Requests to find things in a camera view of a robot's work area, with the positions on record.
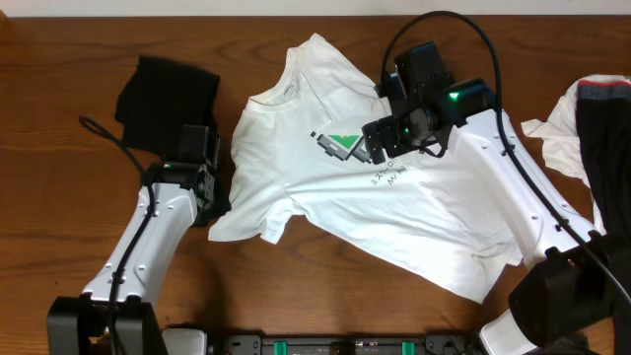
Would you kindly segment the white printed t-shirt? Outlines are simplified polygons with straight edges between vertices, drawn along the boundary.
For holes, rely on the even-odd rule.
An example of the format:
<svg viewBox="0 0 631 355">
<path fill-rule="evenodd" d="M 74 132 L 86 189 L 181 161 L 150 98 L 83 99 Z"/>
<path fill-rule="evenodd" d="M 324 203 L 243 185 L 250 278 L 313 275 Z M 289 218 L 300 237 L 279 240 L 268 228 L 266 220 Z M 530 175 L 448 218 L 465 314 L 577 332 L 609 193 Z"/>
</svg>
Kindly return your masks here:
<svg viewBox="0 0 631 355">
<path fill-rule="evenodd" d="M 389 115 L 373 82 L 321 35 L 288 50 L 278 83 L 249 98 L 232 138 L 231 210 L 213 242 L 277 243 L 298 215 L 353 246 L 481 302 L 517 242 L 452 156 L 377 164 L 362 127 Z"/>
</svg>

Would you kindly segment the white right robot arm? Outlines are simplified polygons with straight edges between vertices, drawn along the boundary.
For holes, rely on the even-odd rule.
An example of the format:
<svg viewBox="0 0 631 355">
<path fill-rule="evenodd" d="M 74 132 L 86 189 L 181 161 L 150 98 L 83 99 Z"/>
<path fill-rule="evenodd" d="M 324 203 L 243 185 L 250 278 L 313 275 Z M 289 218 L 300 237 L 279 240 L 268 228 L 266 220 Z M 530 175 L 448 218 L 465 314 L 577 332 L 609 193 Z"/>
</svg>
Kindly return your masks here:
<svg viewBox="0 0 631 355">
<path fill-rule="evenodd" d="M 438 145 L 474 174 L 509 225 L 528 269 L 509 296 L 509 308 L 479 332 L 487 354 L 535 354 L 630 303 L 622 284 L 630 247 L 599 236 L 562 198 L 522 143 L 513 137 L 500 93 L 481 79 L 451 75 L 400 79 L 377 86 L 391 114 L 363 128 L 380 164 Z"/>
</svg>

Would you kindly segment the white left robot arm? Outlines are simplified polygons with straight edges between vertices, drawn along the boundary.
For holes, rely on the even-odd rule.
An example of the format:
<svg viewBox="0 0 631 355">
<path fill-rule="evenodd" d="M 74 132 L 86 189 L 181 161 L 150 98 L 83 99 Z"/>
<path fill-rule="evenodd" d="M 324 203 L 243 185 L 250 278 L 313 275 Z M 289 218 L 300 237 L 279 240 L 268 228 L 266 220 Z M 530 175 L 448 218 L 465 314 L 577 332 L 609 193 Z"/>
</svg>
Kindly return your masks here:
<svg viewBox="0 0 631 355">
<path fill-rule="evenodd" d="M 77 298 L 59 297 L 46 319 L 52 354 L 91 354 L 109 335 L 114 354 L 204 354 L 207 334 L 163 330 L 154 307 L 184 233 L 215 200 L 216 166 L 158 163 L 150 169 L 133 216 L 98 275 Z"/>
</svg>

